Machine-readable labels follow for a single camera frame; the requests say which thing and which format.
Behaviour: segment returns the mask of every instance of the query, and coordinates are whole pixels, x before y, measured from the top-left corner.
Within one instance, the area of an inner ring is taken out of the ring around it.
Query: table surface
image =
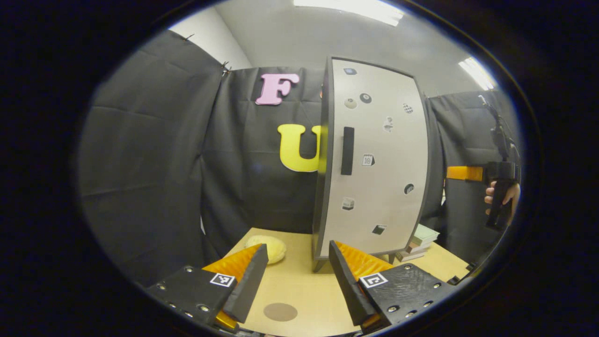
[[[318,273],[312,272],[310,234],[252,228],[227,256],[244,249],[247,239],[253,235],[281,239],[287,245],[287,253],[280,262],[267,265],[247,320],[240,323],[240,327],[281,337],[324,337],[360,330],[352,324],[330,263]],[[434,242],[423,257],[409,263],[444,281],[454,276],[462,278],[468,273],[466,262]],[[393,263],[394,266],[401,264],[397,259]],[[298,315],[290,321],[274,321],[264,314],[264,308],[272,303],[291,305]]]

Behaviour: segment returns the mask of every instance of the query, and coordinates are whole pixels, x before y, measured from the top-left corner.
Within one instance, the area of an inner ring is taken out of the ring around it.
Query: person's hand
[[[493,193],[495,192],[495,183],[496,181],[491,182],[491,187],[486,189],[487,197],[485,197],[485,203],[492,204],[493,203]],[[510,222],[514,217],[514,213],[516,213],[516,206],[518,205],[518,200],[520,199],[520,184],[516,183],[512,185],[509,189],[507,189],[506,197],[503,198],[502,204],[507,204],[511,199],[512,201],[512,215],[510,216]],[[485,213],[490,214],[491,210],[487,209]]]

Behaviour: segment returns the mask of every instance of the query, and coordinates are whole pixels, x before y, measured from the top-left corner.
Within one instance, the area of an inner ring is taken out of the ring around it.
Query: circular sticker
[[[409,183],[404,188],[404,193],[407,195],[408,193],[412,192],[413,190],[414,190],[414,185]]]
[[[373,101],[372,97],[370,97],[370,95],[368,95],[368,94],[360,94],[360,100],[362,100],[362,102],[364,102],[366,104]]]
[[[345,106],[350,109],[355,109],[358,106],[358,103],[351,98],[346,99],[345,102],[343,102],[343,104],[345,104]]]
[[[273,321],[287,322],[298,315],[298,310],[287,303],[271,303],[264,307],[264,315]]]

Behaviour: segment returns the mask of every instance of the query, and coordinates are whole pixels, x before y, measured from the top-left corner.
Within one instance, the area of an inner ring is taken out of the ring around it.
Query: book
[[[397,259],[399,259],[400,262],[414,260],[415,258],[423,257],[425,252],[426,252],[426,250],[419,251],[419,252],[414,253],[414,254],[408,254],[406,252],[400,252],[399,254],[397,254],[398,255]]]
[[[432,242],[425,243],[422,246],[419,246],[419,245],[415,244],[414,242],[410,242],[410,245],[408,246],[408,248],[406,248],[406,252],[408,252],[408,253],[418,252],[418,251],[421,251],[423,249],[427,249],[431,245],[432,245]]]
[[[418,227],[416,227],[416,231],[414,232],[414,236],[412,237],[412,242],[419,246],[424,246],[427,243],[437,240],[438,235],[439,232],[418,224]]]

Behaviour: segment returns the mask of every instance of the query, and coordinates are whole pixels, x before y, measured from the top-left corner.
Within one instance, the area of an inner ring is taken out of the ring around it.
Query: brown circle
[[[264,315],[273,321],[287,322],[297,317],[298,311],[285,303],[271,303],[264,307]]]

